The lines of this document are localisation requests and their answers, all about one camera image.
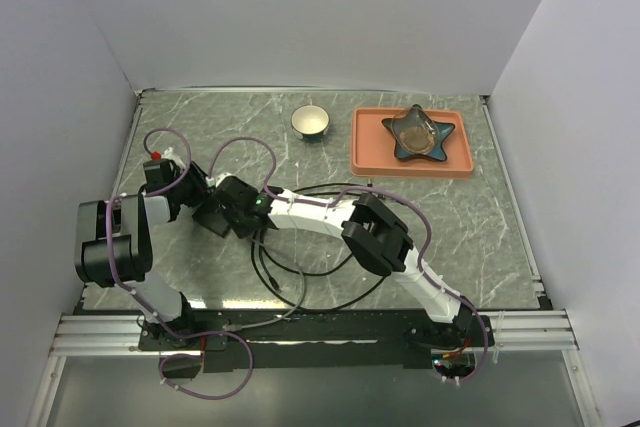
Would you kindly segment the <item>black network switch box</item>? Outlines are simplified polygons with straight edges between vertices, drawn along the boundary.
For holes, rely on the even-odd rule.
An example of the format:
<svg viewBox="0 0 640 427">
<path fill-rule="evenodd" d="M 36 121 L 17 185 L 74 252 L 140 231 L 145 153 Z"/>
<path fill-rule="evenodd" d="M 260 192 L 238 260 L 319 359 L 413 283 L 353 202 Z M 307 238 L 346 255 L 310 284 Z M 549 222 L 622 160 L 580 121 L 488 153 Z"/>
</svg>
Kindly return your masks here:
<svg viewBox="0 0 640 427">
<path fill-rule="evenodd" d="M 214 197 L 203 201 L 194 210 L 192 219 L 201 227 L 221 238 L 225 238 L 231 230 L 223 215 L 220 203 Z"/>
</svg>

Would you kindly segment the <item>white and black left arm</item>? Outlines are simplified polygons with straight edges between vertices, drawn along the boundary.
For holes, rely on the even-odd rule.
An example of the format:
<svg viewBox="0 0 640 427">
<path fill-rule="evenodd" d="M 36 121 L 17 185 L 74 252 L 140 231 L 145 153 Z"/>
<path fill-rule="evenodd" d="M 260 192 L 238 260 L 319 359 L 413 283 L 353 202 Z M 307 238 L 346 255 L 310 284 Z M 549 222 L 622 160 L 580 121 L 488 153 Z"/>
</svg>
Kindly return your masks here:
<svg viewBox="0 0 640 427">
<path fill-rule="evenodd" d="M 150 336 L 185 349 L 196 341 L 198 324 L 185 295 L 152 272 L 150 227 L 175 221 L 183 206 L 200 206 L 210 189 L 195 162 L 158 157 L 145 162 L 143 171 L 136 194 L 79 205 L 74 266 L 83 283 L 128 295 Z"/>
</svg>

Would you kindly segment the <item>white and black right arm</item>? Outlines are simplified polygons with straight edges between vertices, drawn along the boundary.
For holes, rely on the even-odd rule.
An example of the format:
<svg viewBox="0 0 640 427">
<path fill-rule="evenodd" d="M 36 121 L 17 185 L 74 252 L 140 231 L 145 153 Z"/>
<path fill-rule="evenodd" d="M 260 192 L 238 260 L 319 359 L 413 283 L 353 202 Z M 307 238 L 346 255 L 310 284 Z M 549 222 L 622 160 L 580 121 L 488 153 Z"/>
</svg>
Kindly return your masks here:
<svg viewBox="0 0 640 427">
<path fill-rule="evenodd" d="M 213 196 L 222 215 L 239 237 L 264 228 L 298 229 L 344 241 L 366 271 L 390 278 L 403 287 L 426 311 L 445 346 L 456 346 L 487 325 L 475 307 L 451 289 L 423 262 L 407 225 L 370 187 L 349 200 L 314 199 L 287 189 L 261 191 L 235 176 L 224 177 Z"/>
</svg>

